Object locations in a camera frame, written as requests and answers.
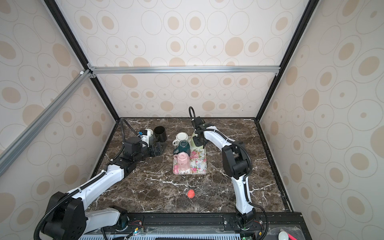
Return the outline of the grey ceramic mug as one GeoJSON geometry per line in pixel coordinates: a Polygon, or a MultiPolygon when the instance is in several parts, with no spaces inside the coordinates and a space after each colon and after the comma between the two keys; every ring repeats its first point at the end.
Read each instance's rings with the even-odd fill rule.
{"type": "Polygon", "coordinates": [[[152,129],[146,129],[147,131],[147,139],[148,139],[148,145],[153,145],[155,142],[156,142],[156,138],[155,138],[155,135],[154,135],[154,131],[152,129]]]}

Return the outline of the black ceramic mug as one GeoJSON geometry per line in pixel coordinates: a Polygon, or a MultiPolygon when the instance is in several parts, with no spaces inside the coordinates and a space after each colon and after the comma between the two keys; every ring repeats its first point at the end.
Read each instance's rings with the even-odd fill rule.
{"type": "Polygon", "coordinates": [[[163,126],[157,126],[154,128],[154,135],[157,142],[165,143],[167,141],[166,129],[163,126]]]}

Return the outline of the floral rectangular tray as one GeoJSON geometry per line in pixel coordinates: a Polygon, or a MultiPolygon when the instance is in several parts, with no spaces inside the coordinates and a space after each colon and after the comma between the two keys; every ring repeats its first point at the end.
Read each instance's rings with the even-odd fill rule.
{"type": "Polygon", "coordinates": [[[175,175],[204,175],[207,172],[207,156],[203,147],[196,147],[192,138],[188,142],[191,146],[190,169],[186,171],[178,170],[176,160],[173,160],[173,173],[175,175]]]}

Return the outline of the light green ceramic mug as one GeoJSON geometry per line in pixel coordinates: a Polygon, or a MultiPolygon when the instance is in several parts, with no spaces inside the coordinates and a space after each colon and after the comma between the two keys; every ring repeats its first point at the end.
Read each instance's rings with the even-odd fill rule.
{"type": "Polygon", "coordinates": [[[192,138],[192,140],[193,140],[193,142],[194,142],[196,147],[203,147],[203,148],[205,148],[205,146],[207,144],[207,140],[204,137],[202,137],[202,136],[194,136],[192,138]]]}

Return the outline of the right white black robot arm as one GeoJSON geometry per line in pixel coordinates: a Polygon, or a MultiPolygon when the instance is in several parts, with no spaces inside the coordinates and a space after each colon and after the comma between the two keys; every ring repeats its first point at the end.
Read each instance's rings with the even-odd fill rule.
{"type": "Polygon", "coordinates": [[[204,147],[211,142],[222,152],[224,171],[231,178],[235,190],[238,225],[247,228],[257,212],[249,190],[249,176],[253,166],[244,143],[227,137],[217,127],[205,123],[201,117],[192,117],[192,125],[196,146],[204,147]]]}

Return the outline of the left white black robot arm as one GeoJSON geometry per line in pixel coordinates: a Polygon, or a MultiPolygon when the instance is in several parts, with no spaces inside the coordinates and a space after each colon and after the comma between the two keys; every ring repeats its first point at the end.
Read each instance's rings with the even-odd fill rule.
{"type": "Polygon", "coordinates": [[[87,212],[87,208],[107,189],[132,173],[139,162],[161,156],[166,148],[166,143],[149,145],[140,137],[125,140],[106,170],[79,187],[67,193],[57,192],[50,198],[33,238],[39,240],[40,234],[44,234],[54,240],[78,240],[83,234],[103,227],[118,225],[125,229],[128,224],[125,210],[113,207],[87,212]]]}

